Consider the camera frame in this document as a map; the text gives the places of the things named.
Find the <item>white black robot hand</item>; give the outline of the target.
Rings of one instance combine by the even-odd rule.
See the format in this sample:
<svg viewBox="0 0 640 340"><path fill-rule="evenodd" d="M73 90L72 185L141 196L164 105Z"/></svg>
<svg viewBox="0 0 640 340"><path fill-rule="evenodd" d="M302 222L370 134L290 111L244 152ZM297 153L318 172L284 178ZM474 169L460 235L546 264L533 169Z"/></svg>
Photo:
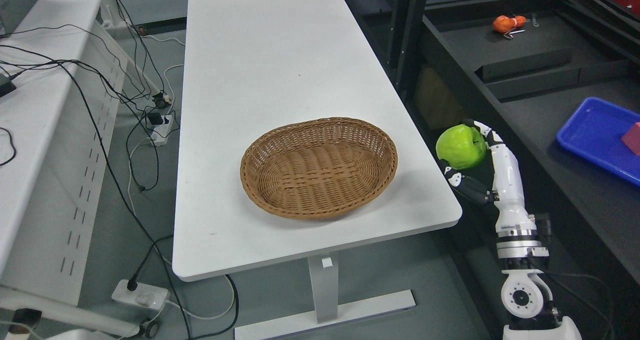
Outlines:
<svg viewBox="0 0 640 340"><path fill-rule="evenodd" d="M521 172L514 153L505 145L502 137L484 123L464 119L462 124L475 128L485 139L493 163L493 187L487 188L470 176L464 175L463 169L455 169L447 161L438 158L439 168L450 187L474 203L493 203L499 210L494 226L496 233L501 229L517 226L537 230L535 221L525 209Z"/></svg>

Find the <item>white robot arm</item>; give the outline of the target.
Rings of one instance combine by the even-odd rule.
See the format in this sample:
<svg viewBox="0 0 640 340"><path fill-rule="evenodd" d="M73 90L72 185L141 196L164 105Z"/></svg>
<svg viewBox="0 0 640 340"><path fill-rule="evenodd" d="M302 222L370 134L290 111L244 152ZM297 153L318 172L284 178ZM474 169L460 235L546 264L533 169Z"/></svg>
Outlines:
<svg viewBox="0 0 640 340"><path fill-rule="evenodd" d="M549 256L534 228L502 228L497 233L497 255L503 260L506 279L500 298L510 313L503 340L580 340L575 322L560 315L553 292L541 278L537 260Z"/></svg>

